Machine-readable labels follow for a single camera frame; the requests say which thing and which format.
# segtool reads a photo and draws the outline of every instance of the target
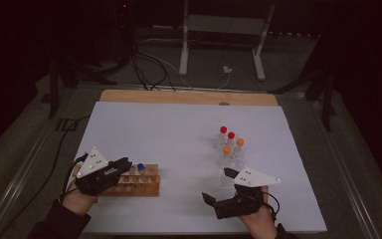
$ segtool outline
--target blue cap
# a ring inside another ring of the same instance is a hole
[[[137,165],[137,167],[138,167],[138,171],[142,171],[142,170],[144,170],[144,168],[145,168],[144,164],[142,164],[142,163],[139,163],[139,164]]]

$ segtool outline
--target white tabletop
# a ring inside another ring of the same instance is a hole
[[[325,231],[324,220],[281,107],[96,103],[77,157],[97,147],[106,159],[159,165],[160,196],[100,198],[86,232],[110,234],[245,233],[238,218],[218,220],[201,193],[218,200],[213,141],[221,125],[246,140],[247,165],[279,177],[270,187],[287,231]],[[272,207],[277,208],[273,200]]]

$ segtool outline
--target wooden test tube rack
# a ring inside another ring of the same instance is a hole
[[[144,164],[145,174],[140,174],[137,169],[124,173],[115,185],[100,196],[104,197],[157,197],[159,196],[160,176],[157,164]],[[76,166],[73,170],[75,176],[80,169]]]

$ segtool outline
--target orange cap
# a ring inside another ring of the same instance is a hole
[[[238,140],[237,140],[237,145],[239,145],[239,146],[244,145],[244,140],[241,139],[241,138],[238,138]]]
[[[223,152],[225,152],[226,154],[229,154],[231,152],[231,149],[228,146],[225,146],[223,148]]]

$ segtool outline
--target human hand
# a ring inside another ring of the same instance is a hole
[[[75,182],[74,179],[68,187],[68,193],[62,201],[62,205],[79,216],[85,216],[97,202],[98,197],[83,194],[77,189]]]
[[[267,186],[262,187],[263,192],[269,192]],[[269,196],[264,194],[264,201],[268,203]],[[263,205],[256,213],[239,217],[255,239],[275,239],[278,229],[272,218],[269,207]]]

